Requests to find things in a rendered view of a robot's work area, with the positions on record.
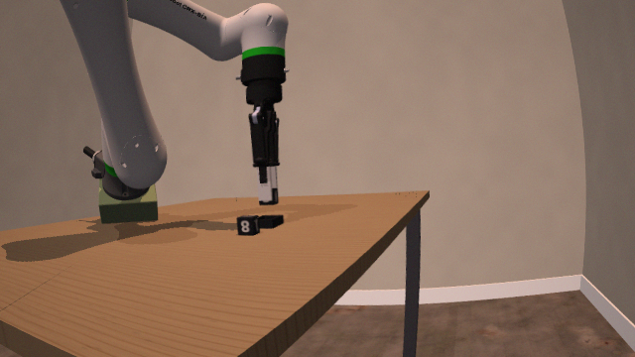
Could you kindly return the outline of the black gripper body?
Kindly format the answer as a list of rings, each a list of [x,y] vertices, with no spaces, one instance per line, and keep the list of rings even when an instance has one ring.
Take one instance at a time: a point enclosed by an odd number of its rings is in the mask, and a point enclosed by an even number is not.
[[[264,128],[267,127],[268,110],[275,111],[274,104],[281,102],[282,99],[282,85],[280,83],[256,83],[246,88],[246,102],[254,105],[253,112],[255,112],[257,107],[260,107],[260,112],[262,112],[264,117]]]

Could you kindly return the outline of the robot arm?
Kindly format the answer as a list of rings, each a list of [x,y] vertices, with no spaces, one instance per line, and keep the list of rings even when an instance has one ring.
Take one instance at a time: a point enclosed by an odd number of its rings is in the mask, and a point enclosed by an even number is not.
[[[83,152],[94,163],[92,176],[102,179],[112,198],[142,196],[167,164],[166,145],[136,64],[129,18],[170,33],[213,60],[242,55],[241,75],[235,78],[244,86],[286,81],[288,18],[274,4],[257,4],[224,18],[190,0],[60,1],[101,115],[102,151],[95,153],[85,146]]]

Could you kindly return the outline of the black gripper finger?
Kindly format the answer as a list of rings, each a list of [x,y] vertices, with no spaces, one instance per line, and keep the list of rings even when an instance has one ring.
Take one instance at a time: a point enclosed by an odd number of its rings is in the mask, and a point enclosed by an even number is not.
[[[272,178],[272,188],[278,188],[277,182],[277,167],[279,166],[279,118],[277,118],[276,111],[273,111],[272,118],[272,131],[269,133],[270,140],[270,166],[271,167],[271,178]],[[275,138],[274,138],[275,135]],[[276,151],[275,151],[276,145]]]
[[[251,143],[253,154],[253,167],[257,168],[258,198],[260,200],[273,200],[272,178],[270,166],[269,133],[272,131],[273,111],[267,112],[267,127],[264,122],[260,107],[248,115],[251,131]],[[266,156],[267,155],[267,156]],[[259,157],[259,158],[257,158]]]

